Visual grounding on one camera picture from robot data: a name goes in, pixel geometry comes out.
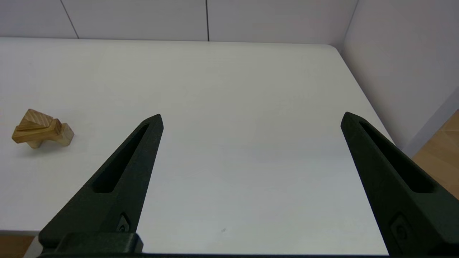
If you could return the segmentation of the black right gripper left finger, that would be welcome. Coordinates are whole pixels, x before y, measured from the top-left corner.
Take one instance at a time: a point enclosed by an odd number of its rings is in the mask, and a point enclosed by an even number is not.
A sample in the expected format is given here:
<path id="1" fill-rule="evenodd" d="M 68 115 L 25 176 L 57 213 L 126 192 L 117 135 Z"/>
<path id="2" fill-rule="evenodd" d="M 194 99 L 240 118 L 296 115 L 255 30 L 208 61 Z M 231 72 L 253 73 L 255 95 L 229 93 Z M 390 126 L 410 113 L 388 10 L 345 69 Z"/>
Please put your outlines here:
<path id="1" fill-rule="evenodd" d="M 39 233 L 43 253 L 141 253 L 136 230 L 164 130 L 145 119 Z"/>

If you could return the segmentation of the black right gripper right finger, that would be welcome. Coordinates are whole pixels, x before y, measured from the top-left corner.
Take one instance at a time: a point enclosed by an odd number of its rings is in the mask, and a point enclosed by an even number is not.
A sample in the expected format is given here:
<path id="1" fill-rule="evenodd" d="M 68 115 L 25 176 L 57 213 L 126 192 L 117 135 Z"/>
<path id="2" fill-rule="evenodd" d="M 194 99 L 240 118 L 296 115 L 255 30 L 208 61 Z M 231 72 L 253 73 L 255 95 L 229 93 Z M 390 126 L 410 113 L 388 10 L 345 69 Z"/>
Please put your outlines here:
<path id="1" fill-rule="evenodd" d="M 457 256 L 459 202 L 360 116 L 341 130 L 391 256 Z"/>

